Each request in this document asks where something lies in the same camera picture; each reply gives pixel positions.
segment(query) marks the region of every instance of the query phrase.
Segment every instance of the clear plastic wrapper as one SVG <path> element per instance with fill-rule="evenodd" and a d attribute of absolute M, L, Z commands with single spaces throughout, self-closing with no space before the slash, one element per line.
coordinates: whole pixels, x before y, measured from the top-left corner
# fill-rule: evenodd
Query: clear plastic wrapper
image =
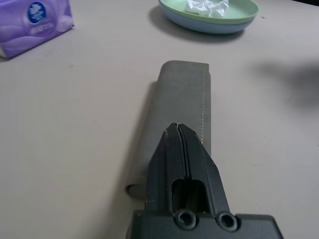
<path fill-rule="evenodd" d="M 186 12 L 207 17 L 224 17 L 229 9 L 229 1 L 187 0 Z"/>

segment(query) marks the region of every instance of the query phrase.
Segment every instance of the wallet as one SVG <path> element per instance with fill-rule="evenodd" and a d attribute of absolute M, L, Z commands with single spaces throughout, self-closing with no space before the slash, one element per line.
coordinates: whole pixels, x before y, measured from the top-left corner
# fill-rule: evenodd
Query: wallet
<path fill-rule="evenodd" d="M 129 170 L 126 190 L 130 196 L 145 197 L 149 161 L 171 123 L 183 123 L 195 131 L 211 155 L 210 94 L 208 64 L 168 61 L 162 66 Z"/>

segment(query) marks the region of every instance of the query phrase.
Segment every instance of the stacked plates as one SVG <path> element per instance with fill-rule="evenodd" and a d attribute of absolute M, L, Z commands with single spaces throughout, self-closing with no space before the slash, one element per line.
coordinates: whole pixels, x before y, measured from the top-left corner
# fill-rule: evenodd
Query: stacked plates
<path fill-rule="evenodd" d="M 223 18 L 200 16 L 185 12 L 187 0 L 159 0 L 164 14 L 173 22 L 194 31 L 228 34 L 241 31 L 252 23 L 258 6 L 251 0 L 229 0 Z"/>

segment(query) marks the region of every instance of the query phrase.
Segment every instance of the black plastic part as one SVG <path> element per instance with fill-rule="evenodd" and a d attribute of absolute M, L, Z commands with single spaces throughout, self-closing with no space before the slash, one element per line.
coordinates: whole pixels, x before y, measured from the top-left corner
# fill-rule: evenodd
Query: black plastic part
<path fill-rule="evenodd" d="M 184 230 L 192 230 L 196 226 L 196 215 L 191 210 L 180 210 L 174 219 L 175 223 Z"/>
<path fill-rule="evenodd" d="M 173 123 L 150 161 L 144 211 L 128 239 L 283 239 L 267 215 L 232 215 L 218 169 L 198 136 Z"/>

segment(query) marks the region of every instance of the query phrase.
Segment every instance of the purple tissue package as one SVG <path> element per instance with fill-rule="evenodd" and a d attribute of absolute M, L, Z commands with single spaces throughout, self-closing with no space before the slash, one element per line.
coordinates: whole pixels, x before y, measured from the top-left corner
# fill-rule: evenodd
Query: purple tissue package
<path fill-rule="evenodd" d="M 0 0 L 0 56 L 20 54 L 73 26 L 69 0 Z"/>

